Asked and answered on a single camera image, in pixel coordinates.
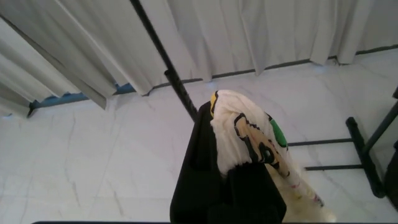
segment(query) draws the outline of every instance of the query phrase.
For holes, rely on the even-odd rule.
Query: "black object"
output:
[[[398,141],[394,144],[394,148],[396,151],[388,165],[386,176],[384,177],[384,186],[387,197],[398,211]]]
[[[210,102],[198,112],[170,205],[172,223],[280,223],[286,205],[263,164],[244,164],[223,180]]]
[[[394,98],[398,97],[398,87],[393,94]],[[381,137],[381,135],[386,131],[389,125],[393,122],[393,120],[398,115],[398,102],[391,108],[390,112],[388,112],[387,116],[383,119],[379,127],[375,130],[372,136],[369,138],[367,143],[364,143],[361,133],[358,129],[358,124],[356,123],[353,117],[350,117],[346,121],[346,125],[348,127],[349,133],[354,140],[354,145],[356,152],[358,153],[359,159],[363,165],[363,169],[365,171],[366,177],[368,178],[369,184],[371,186],[372,192],[374,196],[378,198],[383,198],[386,193],[384,191],[384,187],[380,181],[380,178],[376,171],[376,166],[374,165],[369,152],[377,142],[377,140]]]
[[[156,34],[155,29],[153,28],[150,20],[145,13],[144,8],[142,7],[139,0],[130,0],[132,6],[136,10],[142,24],[144,25],[146,31],[149,34],[150,39],[153,41],[157,51],[159,52],[160,56],[162,57],[164,63],[166,64],[167,70],[164,72],[164,75],[167,77],[167,80],[173,87],[175,93],[180,98],[180,101],[184,105],[185,109],[188,111],[189,115],[191,116],[192,120],[195,122],[195,118],[197,116],[197,109],[192,103],[191,98],[189,97],[184,85],[181,82],[180,77],[175,70],[172,61],[170,60],[169,56],[167,55],[166,50],[163,48],[163,45]]]

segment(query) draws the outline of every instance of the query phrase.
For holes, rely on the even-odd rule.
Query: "tile floor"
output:
[[[352,65],[311,63],[186,84],[195,105],[236,90],[263,107],[288,141],[348,138],[354,116],[368,138],[389,111],[398,50]],[[115,96],[103,111],[89,101],[0,119],[0,223],[39,220],[168,221],[193,122],[171,87],[150,96]],[[381,174],[394,152],[398,121],[374,148]],[[292,147],[303,166],[358,164],[352,143]],[[339,222],[398,222],[374,197],[361,169],[308,172]]]

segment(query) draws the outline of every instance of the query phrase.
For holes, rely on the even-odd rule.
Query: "white curtain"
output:
[[[0,4],[10,23],[2,22],[8,39],[0,37],[0,47],[6,46],[0,49],[0,63],[12,67],[0,71],[0,83],[27,101],[83,92],[105,108],[116,83],[130,83],[145,95],[167,82],[166,67],[128,0]]]
[[[398,44],[394,0],[141,1],[182,78],[337,55]]]

